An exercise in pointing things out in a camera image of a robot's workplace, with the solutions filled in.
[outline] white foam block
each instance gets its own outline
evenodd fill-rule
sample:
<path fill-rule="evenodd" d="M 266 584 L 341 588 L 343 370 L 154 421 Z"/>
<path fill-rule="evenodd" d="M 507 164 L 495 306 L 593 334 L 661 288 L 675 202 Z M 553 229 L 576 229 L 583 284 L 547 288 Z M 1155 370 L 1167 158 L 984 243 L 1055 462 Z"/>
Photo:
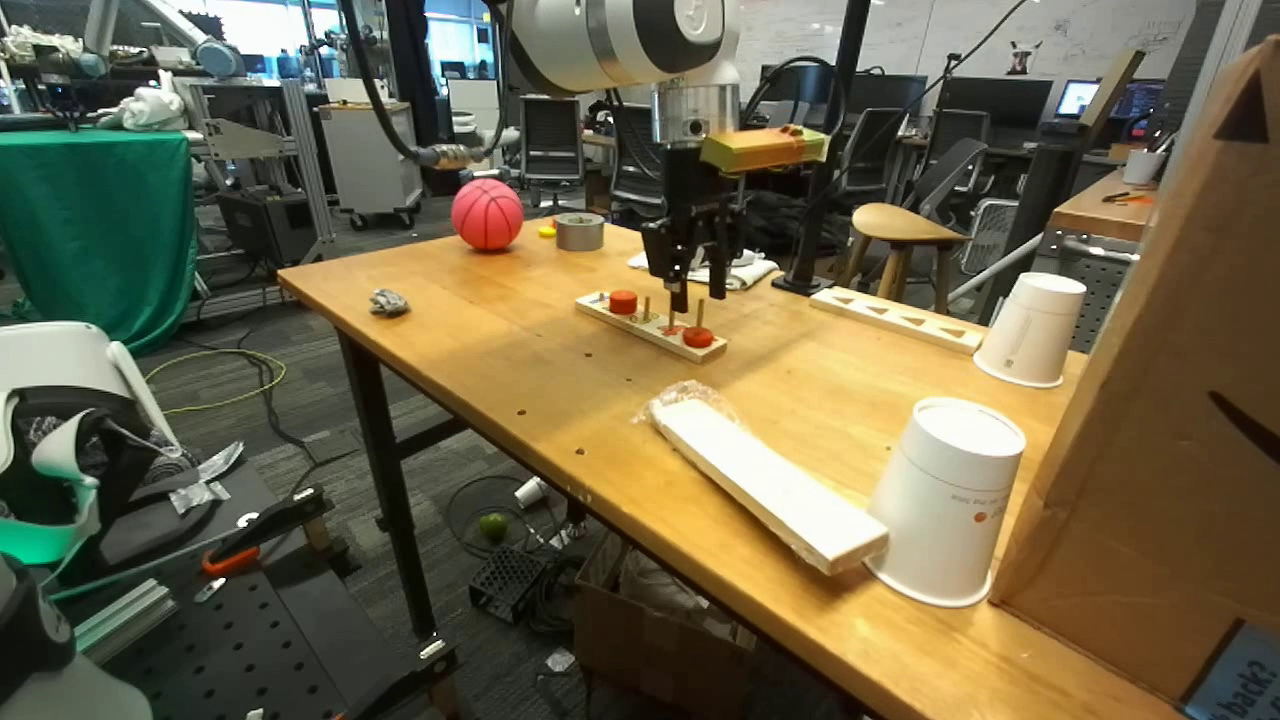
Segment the white foam block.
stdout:
<path fill-rule="evenodd" d="M 859 569 L 889 540 L 875 516 L 771 453 L 696 394 L 665 394 L 647 404 L 647 415 L 703 475 L 822 576 Z"/>
<path fill-rule="evenodd" d="M 925 309 L 910 309 L 910 306 L 894 306 L 894 302 L 883 302 L 883 296 L 863 296 L 863 294 L 853 294 L 853 288 L 811 294 L 811 306 L 822 309 L 822 312 L 859 317 L 859 322 L 889 326 L 889 327 L 901 327 L 901 334 L 910 334 L 910 336 L 925 336 L 925 341 L 935 341 L 935 343 L 953 343 L 953 349 L 965 349 L 965 351 L 975 351 L 984 343 L 984 334 L 973 327 L 973 326 L 958 326 L 953 317 L 925 312 Z"/>

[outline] cardboard box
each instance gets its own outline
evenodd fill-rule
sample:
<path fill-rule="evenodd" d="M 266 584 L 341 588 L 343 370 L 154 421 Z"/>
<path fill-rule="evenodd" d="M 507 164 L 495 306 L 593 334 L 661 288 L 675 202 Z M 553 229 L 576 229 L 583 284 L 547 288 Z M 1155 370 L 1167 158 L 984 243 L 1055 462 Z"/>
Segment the cardboard box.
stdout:
<path fill-rule="evenodd" d="M 1215 87 L 990 596 L 1173 705 L 1280 619 L 1280 41 Z"/>
<path fill-rule="evenodd" d="M 576 659 L 686 718 L 742 718 L 754 640 L 707 634 L 686 616 L 619 596 L 622 540 L 608 536 L 578 571 L 573 603 Z"/>

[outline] red ball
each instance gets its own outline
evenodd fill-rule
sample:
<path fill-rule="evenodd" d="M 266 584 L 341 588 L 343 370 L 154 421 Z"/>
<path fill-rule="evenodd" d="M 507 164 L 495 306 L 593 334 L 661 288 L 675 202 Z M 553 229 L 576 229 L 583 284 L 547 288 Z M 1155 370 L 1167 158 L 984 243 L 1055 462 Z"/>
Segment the red ball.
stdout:
<path fill-rule="evenodd" d="M 476 254 L 504 254 L 521 235 L 525 206 L 507 185 L 480 175 L 452 196 L 447 219 Z"/>

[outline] white paper cup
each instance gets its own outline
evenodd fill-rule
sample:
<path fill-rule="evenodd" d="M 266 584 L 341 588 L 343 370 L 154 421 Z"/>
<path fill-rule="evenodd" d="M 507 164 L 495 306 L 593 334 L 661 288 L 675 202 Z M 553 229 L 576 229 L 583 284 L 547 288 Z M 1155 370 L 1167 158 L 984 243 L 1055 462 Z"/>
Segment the white paper cup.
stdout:
<path fill-rule="evenodd" d="M 1070 351 L 1084 284 L 1051 272 L 1014 277 L 975 370 L 1025 387 L 1055 387 Z"/>
<path fill-rule="evenodd" d="M 1025 447 L 1025 434 L 984 404 L 918 401 L 872 498 L 889 546 L 867 569 L 918 603 L 984 602 Z"/>
<path fill-rule="evenodd" d="M 1161 164 L 1165 164 L 1161 152 L 1136 150 L 1136 152 L 1127 152 L 1120 179 L 1136 185 L 1136 189 L 1155 185 Z"/>

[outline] stool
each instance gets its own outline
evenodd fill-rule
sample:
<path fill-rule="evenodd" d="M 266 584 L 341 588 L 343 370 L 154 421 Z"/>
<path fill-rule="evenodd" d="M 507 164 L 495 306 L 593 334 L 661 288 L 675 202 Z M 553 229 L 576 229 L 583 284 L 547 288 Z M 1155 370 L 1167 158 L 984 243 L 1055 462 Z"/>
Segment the stool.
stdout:
<path fill-rule="evenodd" d="M 880 272 L 875 296 L 883 302 L 905 302 L 905 284 L 909 284 L 909 268 L 910 268 L 910 247 L 935 247 L 935 266 L 930 266 L 930 309 L 946 312 L 946 254 L 958 247 L 958 232 L 914 217 L 909 210 L 894 206 L 859 206 L 853 213 L 853 235 L 857 247 L 849 257 L 849 277 L 863 266 L 867 243 L 889 243 L 889 266 Z"/>

